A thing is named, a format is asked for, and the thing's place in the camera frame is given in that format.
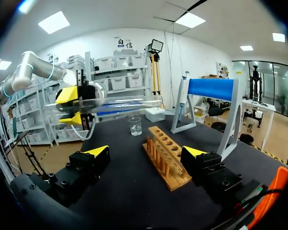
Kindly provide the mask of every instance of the desk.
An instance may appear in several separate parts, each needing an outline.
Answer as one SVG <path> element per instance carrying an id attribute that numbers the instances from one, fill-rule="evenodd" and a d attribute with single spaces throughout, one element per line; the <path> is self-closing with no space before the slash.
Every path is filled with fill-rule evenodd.
<path id="1" fill-rule="evenodd" d="M 269 134 L 270 134 L 270 130 L 271 130 L 271 126 L 272 126 L 272 122 L 273 122 L 273 116 L 274 116 L 274 112 L 276 112 L 275 106 L 271 105 L 271 104 L 267 104 L 265 103 L 267 106 L 264 106 L 262 104 L 259 104 L 258 102 L 255 102 L 253 100 L 242 100 L 242 105 L 244 107 L 243 113 L 242 115 L 244 115 L 245 109 L 246 108 L 250 108 L 250 109 L 257 109 L 260 111 L 267 111 L 270 113 L 270 120 L 269 120 L 269 125 L 268 125 L 268 129 L 265 133 L 265 137 L 264 137 L 264 141 L 263 144 L 261 146 L 261 149 L 263 150 L 265 147 L 265 144 L 268 140 Z"/>
<path id="2" fill-rule="evenodd" d="M 164 121 L 151 123 L 142 116 L 143 133 L 137 137 L 131 136 L 126 119 L 96 124 L 92 138 L 83 143 L 81 151 L 109 145 L 111 162 L 98 183 L 88 188 L 70 209 L 92 219 L 96 228 L 101 229 L 127 225 L 200 230 L 212 224 L 221 207 L 192 182 L 170 192 L 142 144 L 151 126 L 160 127 L 180 146 L 203 151 L 216 151 L 223 134 L 199 123 L 172 134 L 172 119 L 173 116 L 167 115 Z M 241 173 L 244 183 L 256 179 L 266 185 L 271 183 L 278 167 L 283 166 L 240 141 L 224 163 L 233 172 Z"/>

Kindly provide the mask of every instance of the glass partition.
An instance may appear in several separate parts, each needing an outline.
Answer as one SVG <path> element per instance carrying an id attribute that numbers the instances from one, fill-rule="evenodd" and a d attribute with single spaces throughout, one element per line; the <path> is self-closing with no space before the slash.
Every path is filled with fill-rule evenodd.
<path id="1" fill-rule="evenodd" d="M 257 66 L 259 78 L 253 77 Z M 266 61 L 233 61 L 234 78 L 240 79 L 242 94 L 255 101 L 273 104 L 288 116 L 288 66 Z"/>

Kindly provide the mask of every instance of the glass beaker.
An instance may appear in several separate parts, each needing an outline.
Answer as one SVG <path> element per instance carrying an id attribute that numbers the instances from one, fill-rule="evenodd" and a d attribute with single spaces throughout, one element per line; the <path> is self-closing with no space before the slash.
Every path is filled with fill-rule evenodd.
<path id="1" fill-rule="evenodd" d="M 131 135 L 139 136 L 142 134 L 141 118 L 140 117 L 131 117 L 128 119 L 128 123 L 130 126 Z"/>

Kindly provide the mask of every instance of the white table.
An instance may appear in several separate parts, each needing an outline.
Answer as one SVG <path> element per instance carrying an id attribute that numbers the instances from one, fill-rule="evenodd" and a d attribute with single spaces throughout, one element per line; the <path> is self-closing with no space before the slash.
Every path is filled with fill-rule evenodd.
<path id="1" fill-rule="evenodd" d="M 256 109 L 256 110 L 260 110 L 260 111 L 263 111 L 263 112 L 269 112 L 270 113 L 269 126 L 268 126 L 268 129 L 267 129 L 266 133 L 265 133 L 264 141 L 263 141 L 263 144 L 261 146 L 262 150 L 264 149 L 264 146 L 265 146 L 265 144 L 266 144 L 266 142 L 268 140 L 268 137 L 269 137 L 269 134 L 270 134 L 270 130 L 271 130 L 271 126 L 272 126 L 274 112 L 276 112 L 276 109 L 275 109 L 274 105 L 267 104 L 267 103 L 265 103 L 265 104 L 267 106 L 259 104 L 258 102 L 253 101 L 253 100 L 245 100 L 245 99 L 242 100 L 242 105 L 244 107 L 242 116 L 244 116 L 244 112 L 245 112 L 246 108 Z"/>

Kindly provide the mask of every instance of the ceiling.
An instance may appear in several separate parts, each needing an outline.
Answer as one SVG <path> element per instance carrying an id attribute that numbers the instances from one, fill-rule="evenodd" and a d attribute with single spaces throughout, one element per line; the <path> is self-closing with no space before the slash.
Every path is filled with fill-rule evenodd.
<path id="1" fill-rule="evenodd" d="M 288 43 L 274 42 L 272 33 L 281 33 L 258 0 L 208 0 L 191 11 L 206 20 L 188 27 L 156 19 L 177 20 L 184 9 L 197 0 L 40 0 L 27 15 L 16 15 L 10 31 L 2 40 L 0 58 L 12 61 L 7 70 L 0 71 L 0 81 L 11 73 L 22 52 L 38 52 L 63 40 L 88 32 L 114 28 L 144 28 L 174 31 L 177 34 L 212 45 L 229 55 L 247 55 L 240 46 L 252 45 L 254 55 L 288 57 Z M 37 24 L 52 14 L 63 11 L 70 26 L 47 34 Z"/>

